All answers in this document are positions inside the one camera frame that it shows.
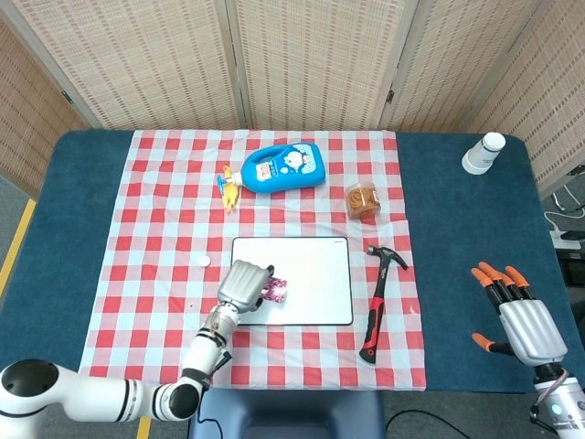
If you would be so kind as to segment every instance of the jar of food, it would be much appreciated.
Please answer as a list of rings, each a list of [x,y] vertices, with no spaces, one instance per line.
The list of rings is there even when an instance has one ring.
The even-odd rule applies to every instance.
[[[351,220],[373,217],[380,212],[380,198],[373,183],[357,183],[346,189],[347,215]]]

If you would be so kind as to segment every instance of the yellow toy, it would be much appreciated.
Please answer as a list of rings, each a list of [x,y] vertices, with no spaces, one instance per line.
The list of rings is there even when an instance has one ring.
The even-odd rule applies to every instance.
[[[234,183],[228,181],[231,178],[231,168],[223,166],[223,178],[218,176],[218,187],[223,201],[223,209],[226,212],[231,212],[237,207],[239,189]]]

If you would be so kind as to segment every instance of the yellow tape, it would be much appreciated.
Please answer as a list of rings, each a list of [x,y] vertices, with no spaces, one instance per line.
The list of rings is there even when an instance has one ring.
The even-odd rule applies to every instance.
[[[138,424],[138,433],[136,434],[136,439],[148,439],[148,434],[150,433],[150,422],[152,420],[150,418],[140,418],[140,423]]]
[[[6,255],[6,259],[2,264],[2,270],[0,270],[0,297],[2,297],[2,293],[4,292],[6,283],[8,282],[8,275],[12,271],[12,266],[15,264],[18,250],[20,249],[20,245],[25,238],[28,223],[33,216],[33,211],[35,210],[36,205],[37,203],[30,199],[25,206],[25,211],[23,212],[22,217],[20,217],[20,222],[16,228],[15,237],[12,239],[12,243],[8,249],[8,254]]]

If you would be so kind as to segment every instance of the blue tablecloth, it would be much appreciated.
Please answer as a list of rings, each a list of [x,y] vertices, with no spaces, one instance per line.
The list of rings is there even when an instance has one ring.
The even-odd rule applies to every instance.
[[[493,168],[471,176],[461,157],[479,134],[398,134],[430,390],[531,391],[533,372],[487,354],[474,331],[504,339],[479,261],[511,264],[533,284],[569,347],[581,382],[585,352],[543,220],[524,144],[507,136]],[[77,369],[132,132],[83,131],[56,145],[0,309],[0,367],[41,358]]]

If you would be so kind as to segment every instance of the orange fingertip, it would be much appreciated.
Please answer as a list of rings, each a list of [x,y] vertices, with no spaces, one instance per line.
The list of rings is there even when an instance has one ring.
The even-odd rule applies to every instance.
[[[514,283],[514,281],[512,279],[510,279],[508,276],[506,276],[505,274],[503,274],[502,272],[498,272],[500,274],[500,276],[502,276],[502,280],[504,281],[504,285],[505,286],[512,286],[512,285],[516,285]]]
[[[522,274],[520,274],[520,272],[516,268],[508,265],[505,268],[505,271],[512,278],[512,280],[516,283],[516,285],[518,285],[519,287],[530,286],[528,281],[524,278],[524,276]]]
[[[491,266],[489,263],[479,262],[479,268],[482,270],[482,272],[487,274],[490,277],[490,279],[492,279],[493,281],[501,281],[502,280],[502,276],[500,276],[500,273],[493,266]]]
[[[482,272],[479,268],[472,268],[472,275],[483,288],[493,284],[492,280],[487,277],[487,274]]]
[[[490,352],[490,347],[494,344],[494,341],[492,341],[488,338],[485,338],[479,332],[474,332],[472,334],[472,339],[475,342],[475,344],[477,344],[477,346],[479,346],[481,349],[483,349],[486,352]]]

